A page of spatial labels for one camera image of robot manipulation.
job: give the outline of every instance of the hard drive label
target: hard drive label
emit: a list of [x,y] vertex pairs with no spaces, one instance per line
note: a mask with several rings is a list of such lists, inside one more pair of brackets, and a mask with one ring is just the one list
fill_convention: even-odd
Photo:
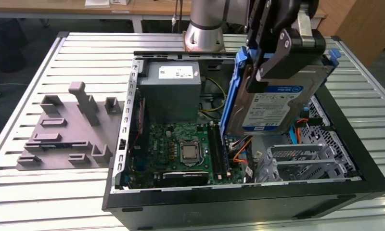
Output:
[[264,93],[256,93],[243,129],[248,131],[273,130],[289,112],[288,102],[299,97],[303,89],[303,86],[268,86]]

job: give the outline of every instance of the motherboard chip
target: motherboard chip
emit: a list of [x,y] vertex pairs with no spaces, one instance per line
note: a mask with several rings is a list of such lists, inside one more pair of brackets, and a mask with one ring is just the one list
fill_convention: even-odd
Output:
[[181,152],[183,152],[183,158],[184,159],[196,159],[199,156],[197,147],[195,145],[183,146]]
[[200,162],[201,149],[199,140],[180,140],[180,162],[187,166],[195,166]]

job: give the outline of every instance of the aluminum extrusion table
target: aluminum extrusion table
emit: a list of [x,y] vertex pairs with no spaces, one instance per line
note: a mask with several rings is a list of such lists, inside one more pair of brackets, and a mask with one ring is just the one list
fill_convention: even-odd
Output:
[[[244,45],[243,35],[225,35],[227,51]],[[385,175],[385,90],[341,41],[340,66],[327,87]],[[59,37],[0,135],[0,231],[121,231],[101,210],[107,168],[17,171],[16,160],[41,114],[45,94],[75,101],[72,81],[84,81],[95,99],[125,98],[133,51],[181,51],[181,35],[69,33]],[[385,196],[361,201],[321,219],[263,222],[205,230],[385,230]]]

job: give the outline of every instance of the wire bundle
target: wire bundle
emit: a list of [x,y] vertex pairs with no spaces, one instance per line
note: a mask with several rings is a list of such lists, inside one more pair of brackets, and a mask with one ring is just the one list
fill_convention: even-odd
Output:
[[241,152],[243,152],[243,150],[245,149],[245,147],[249,145],[251,140],[252,140],[252,138],[253,138],[253,136],[247,136],[247,137],[249,137],[249,139],[247,140],[245,144],[243,145],[243,147],[241,147],[240,150],[237,151],[237,154],[235,155],[235,157],[233,157],[233,159],[232,159],[233,162],[247,162],[247,160],[237,159],[237,158],[239,158],[239,155],[241,154]]
[[212,117],[207,112],[216,112],[217,110],[220,110],[224,107],[225,100],[227,100],[227,94],[225,94],[225,91],[224,91],[221,85],[212,78],[207,77],[205,79],[209,80],[211,82],[213,82],[213,84],[217,86],[217,88],[223,92],[224,100],[223,100],[223,104],[219,107],[211,108],[211,109],[200,109],[199,112],[207,117],[207,119],[220,121],[220,119]]

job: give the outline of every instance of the wooden desk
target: wooden desk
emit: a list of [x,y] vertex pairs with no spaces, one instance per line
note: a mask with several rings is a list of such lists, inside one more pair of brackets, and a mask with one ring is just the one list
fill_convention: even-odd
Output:
[[[143,33],[141,20],[171,20],[175,0],[132,0],[128,5],[85,9],[85,0],[0,0],[0,17],[64,19],[129,19],[135,32]],[[183,20],[189,20],[192,0],[184,0]],[[325,13],[319,9],[316,26]]]

